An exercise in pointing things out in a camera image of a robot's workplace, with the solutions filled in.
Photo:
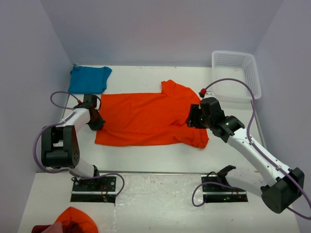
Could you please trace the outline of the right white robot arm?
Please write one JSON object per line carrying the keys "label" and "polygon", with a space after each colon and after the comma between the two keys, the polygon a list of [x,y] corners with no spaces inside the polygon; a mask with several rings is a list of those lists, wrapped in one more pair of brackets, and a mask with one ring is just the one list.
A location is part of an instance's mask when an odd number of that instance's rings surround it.
{"label": "right white robot arm", "polygon": [[234,116],[226,116],[214,97],[202,99],[190,106],[187,126],[210,129],[214,136],[237,150],[259,172],[253,178],[243,172],[228,173],[235,166],[228,165],[217,172],[212,180],[206,179],[202,187],[218,186],[221,190],[242,189],[255,194],[274,213],[280,214],[302,196],[305,174],[299,168],[291,169],[259,144]]}

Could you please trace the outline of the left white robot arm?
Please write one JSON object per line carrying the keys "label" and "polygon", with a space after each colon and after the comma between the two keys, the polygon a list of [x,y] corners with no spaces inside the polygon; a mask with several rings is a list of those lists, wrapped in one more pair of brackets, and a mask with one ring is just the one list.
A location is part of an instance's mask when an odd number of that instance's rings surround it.
{"label": "left white robot arm", "polygon": [[69,172],[75,177],[84,179],[84,185],[91,191],[101,185],[99,171],[95,165],[81,158],[77,133],[87,125],[92,131],[100,131],[105,121],[99,110],[101,100],[98,96],[84,95],[71,108],[69,116],[59,123],[46,126],[39,134],[41,138],[41,161],[39,165],[48,173]]}

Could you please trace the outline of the orange t shirt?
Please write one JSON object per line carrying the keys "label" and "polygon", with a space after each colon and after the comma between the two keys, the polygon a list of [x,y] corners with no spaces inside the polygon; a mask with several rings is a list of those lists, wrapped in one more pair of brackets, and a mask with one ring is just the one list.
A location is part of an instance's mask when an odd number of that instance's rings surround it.
{"label": "orange t shirt", "polygon": [[161,82],[159,93],[102,94],[100,115],[105,121],[95,143],[105,146],[157,146],[184,143],[204,149],[205,129],[189,128],[186,120],[198,95],[172,80]]}

